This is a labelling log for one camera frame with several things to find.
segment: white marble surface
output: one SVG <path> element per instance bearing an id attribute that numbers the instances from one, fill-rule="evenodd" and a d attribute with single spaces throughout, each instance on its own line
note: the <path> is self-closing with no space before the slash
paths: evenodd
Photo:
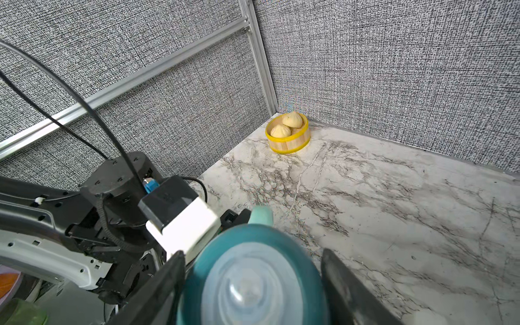
<path id="1" fill-rule="evenodd" d="M 518 179 L 320 124 L 279 155 L 265 125 L 202 174 L 215 212 L 271 206 L 317 265 L 333 249 L 405 324 L 520 323 Z"/>

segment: green object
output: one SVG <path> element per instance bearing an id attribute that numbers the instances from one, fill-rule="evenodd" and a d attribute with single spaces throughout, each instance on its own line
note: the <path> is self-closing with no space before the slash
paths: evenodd
<path id="1" fill-rule="evenodd" d="M 251 216 L 249 218 L 248 224 L 260 224 L 272 227 L 274 220 L 271 208 L 268 206 L 255 206 L 251 210 Z"/>
<path id="2" fill-rule="evenodd" d="M 25 300 L 14 298 L 0 311 L 0 325 L 44 325 L 47 314 Z"/>
<path id="3" fill-rule="evenodd" d="M 219 263 L 222 264 L 219 260 L 221 257 L 225 256 L 225 253 L 228 250 L 238 248 L 244 244 L 252 244 L 257 247 L 267 245 L 280 253 L 280 255 L 288 262 L 288 265 L 290 265 L 292 271 L 296 275 L 295 278 L 291 280 L 296 281 L 300 289 L 303 307 L 299 310 L 299 313 L 302 315 L 301 324 L 321 325 L 329 323 L 327 301 L 321 284 L 320 275 L 317 268 L 302 248 L 290 237 L 272 227 L 260 224 L 247 224 L 236 226 L 224 231 L 213 239 L 213 241 L 211 241 L 197 257 L 193 269 L 186 279 L 183 295 L 180 300 L 177 314 L 178 324 L 200 325 L 203 323 L 203 291 L 207 289 L 206 287 L 208 287 L 208 285 L 211 286 L 209 283 L 210 272 L 214 267 L 216 267 L 216 265 Z M 240 257 L 235 261 L 232 259 L 229 260 L 229 265 L 231 265 L 230 267 L 240 264 L 241 258 L 243 257 Z M 275 278 L 278 278 L 280 283 L 285 283 L 283 275 L 278 274 Z M 286 304 L 290 304 L 290 292 L 288 293 L 285 291 L 281 296 L 278 295 L 278 298 L 283 299 Z M 218 320 L 215 319 L 213 323 L 221 323 L 220 321 L 217 321 Z M 249 323 L 251 320 L 246 321 L 246 319 L 244 319 L 244 321 L 245 323 Z"/>

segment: wire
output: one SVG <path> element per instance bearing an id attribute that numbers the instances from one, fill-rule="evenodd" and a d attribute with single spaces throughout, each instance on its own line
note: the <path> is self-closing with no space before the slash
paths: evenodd
<path id="1" fill-rule="evenodd" d="M 105 231 L 105 234 L 111 241 L 114 242 L 114 244 L 119 246 L 123 251 L 131 253 L 142 253 L 153 248 L 156 245 L 155 241 L 150 241 L 145 245 L 135 245 L 119 238 L 112 231 L 111 226 L 108 224 L 107 214 L 105 212 L 105 196 L 103 194 L 101 194 L 97 199 L 96 209 L 99 214 L 99 221 L 101 222 L 101 227 Z"/>
<path id="2" fill-rule="evenodd" d="M 202 186 L 202 189 L 204 190 L 204 201 L 207 203 L 207 191 L 206 191 L 206 186 L 204 186 L 204 183 L 200 179 L 196 179 L 194 177 L 183 176 L 182 178 L 185 180 L 193 180 L 193 181 L 196 181 L 197 183 L 199 183 L 200 186 Z"/>
<path id="3" fill-rule="evenodd" d="M 5 196 L 7 196 L 7 197 L 12 197 L 12 198 L 15 198 L 15 199 L 20 199 L 20 200 L 29 200 L 29 201 L 34 201 L 34 200 L 37 199 L 37 198 L 41 198 L 41 196 L 40 196 L 40 197 L 36 197 L 36 198 L 34 198 L 34 199 L 29 199 L 29 198 L 18 197 L 18 196 L 16 196 L 16 195 L 11 195 L 11 194 L 2 193 L 2 192 L 0 192 L 0 195 L 5 195 Z M 62 197 L 62 198 L 57 198 L 57 199 L 50 199 L 50 200 L 45 199 L 43 202 L 50 202 L 50 201 L 64 200 L 64 199 L 68 199 L 68 198 L 77 197 L 78 195 L 80 195 L 80 194 L 79 194 L 79 193 L 76 193 L 76 194 L 73 194 L 73 195 L 69 195 L 68 197 Z"/>
<path id="4" fill-rule="evenodd" d="M 0 71 L 0 78 L 2 78 L 2 80 L 18 95 L 20 96 L 23 100 L 26 101 L 26 103 L 28 103 L 29 105 L 31 105 L 32 107 L 34 107 L 35 110 L 37 110 L 38 112 L 40 112 L 43 116 L 45 116 L 46 118 L 48 118 L 49 120 L 51 120 L 53 123 L 57 124 L 59 127 L 61 127 L 65 132 L 69 133 L 70 135 L 72 135 L 73 137 L 75 137 L 76 139 L 78 139 L 79 141 L 83 142 L 84 144 L 86 144 L 87 146 L 89 146 L 91 149 L 93 149 L 94 151 L 96 151 L 101 157 L 103 157 L 104 159 L 108 159 L 107 156 L 102 153 L 98 148 L 94 147 L 93 145 L 91 145 L 89 142 L 87 142 L 85 139 L 83 139 L 82 137 L 80 137 L 79 135 L 77 135 L 76 133 L 72 132 L 68 127 L 64 126 L 63 124 L 61 124 L 60 122 L 56 121 L 54 119 L 54 117 L 52 117 L 49 113 L 47 113 L 46 111 L 44 111 L 42 108 L 40 108 L 38 105 L 36 105 L 29 97 L 27 97 L 24 93 L 22 93 L 20 91 L 20 89 L 18 89 L 13 83 L 11 80 L 9 80 L 9 78 L 3 74 L 2 71 Z"/>
<path id="5" fill-rule="evenodd" d="M 60 77 L 58 77 L 49 68 L 44 66 L 43 63 L 41 63 L 38 60 L 36 60 L 35 58 L 33 58 L 30 54 L 26 53 L 25 51 L 19 49 L 18 47 L 14 46 L 6 41 L 3 41 L 3 40 L 0 40 L 0 45 L 7 48 L 11 52 L 16 53 L 19 56 L 23 57 L 24 59 L 26 59 L 27 61 L 31 62 L 36 67 L 38 67 L 38 69 L 45 72 L 49 76 L 49 78 L 51 78 L 52 80 L 57 82 L 63 89 L 65 89 L 65 91 L 72 98 L 74 98 L 75 101 L 77 101 L 81 106 L 83 106 L 83 108 L 92 116 L 92 118 L 99 124 L 99 126 L 103 129 L 103 131 L 108 135 L 110 140 L 112 140 L 112 143 L 114 143 L 116 148 L 119 150 L 119 152 L 121 153 L 121 156 L 123 157 L 124 161 L 126 162 L 126 165 L 128 166 L 128 168 L 130 168 L 130 171 L 134 175 L 135 181 L 139 183 L 139 187 L 142 189 L 143 193 L 146 195 L 147 192 L 146 192 L 144 185 L 141 182 L 141 177 L 139 177 L 139 174 L 135 170 L 134 165 L 132 164 L 132 162 L 130 161 L 130 158 L 126 154 L 125 149 L 123 148 L 123 146 L 121 146 L 121 144 L 119 143 L 117 138 L 114 136 L 114 134 L 110 131 L 110 129 L 108 129 L 107 125 L 99 117 L 99 115 L 96 113 L 96 111 L 93 110 L 92 107 L 90 107 L 90 105 L 87 104 L 87 102 L 85 102 L 85 100 L 78 93 L 76 93 L 76 91 L 74 91 L 68 84 L 66 84 L 65 81 L 63 81 Z"/>

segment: bamboo steamer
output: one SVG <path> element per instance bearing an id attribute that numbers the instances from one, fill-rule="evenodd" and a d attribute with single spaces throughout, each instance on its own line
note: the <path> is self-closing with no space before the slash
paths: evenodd
<path id="1" fill-rule="evenodd" d="M 297 152 L 307 145 L 310 141 L 310 130 L 309 130 L 309 120 L 305 115 L 298 113 L 303 120 L 303 125 L 300 130 L 291 136 L 285 138 L 274 138 L 271 137 L 271 130 L 276 125 L 282 124 L 282 117 L 285 114 L 282 114 L 276 118 L 274 118 L 269 124 L 267 124 L 265 128 L 265 135 L 269 140 L 269 146 L 271 149 L 280 154 L 287 154 Z"/>

